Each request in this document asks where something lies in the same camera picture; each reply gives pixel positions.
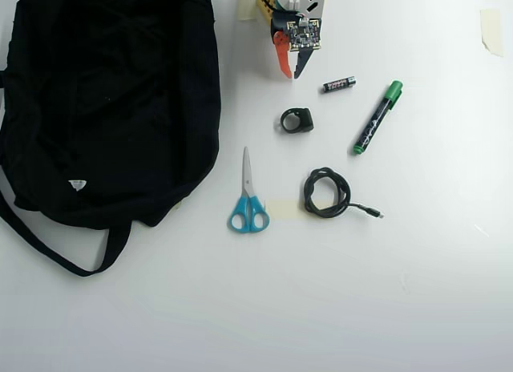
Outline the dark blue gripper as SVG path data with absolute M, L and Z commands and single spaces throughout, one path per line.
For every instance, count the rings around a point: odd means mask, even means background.
M 294 40 L 294 29 L 299 21 L 298 11 L 273 11 L 271 19 L 271 38 L 277 52 L 277 59 L 282 73 L 288 78 L 292 78 L 292 72 L 289 66 L 289 42 Z M 297 65 L 294 71 L 294 78 L 298 79 L 305 69 L 313 53 L 312 48 L 302 48 L 298 51 Z

